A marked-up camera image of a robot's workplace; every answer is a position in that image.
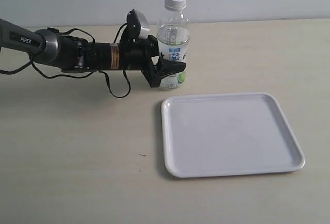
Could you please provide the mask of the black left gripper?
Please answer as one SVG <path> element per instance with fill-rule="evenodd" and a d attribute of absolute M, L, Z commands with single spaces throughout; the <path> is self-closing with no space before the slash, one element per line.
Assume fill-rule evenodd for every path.
<path fill-rule="evenodd" d="M 149 35 L 138 41 L 121 43 L 89 43 L 86 52 L 86 67 L 90 70 L 141 71 L 152 88 L 160 86 L 163 78 L 183 72 L 186 63 L 159 58 L 156 65 L 153 57 L 159 56 L 157 39 Z"/>

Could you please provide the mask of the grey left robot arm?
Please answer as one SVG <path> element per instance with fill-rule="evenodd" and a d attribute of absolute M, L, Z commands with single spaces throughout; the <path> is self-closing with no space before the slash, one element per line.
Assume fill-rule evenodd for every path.
<path fill-rule="evenodd" d="M 1 20 L 1 47 L 28 54 L 31 63 L 59 68 L 66 76 L 102 71 L 141 71 L 150 87 L 163 78 L 182 72 L 186 64 L 165 60 L 157 39 L 134 40 L 125 30 L 120 43 L 96 43 L 61 33 L 54 28 L 29 31 Z"/>

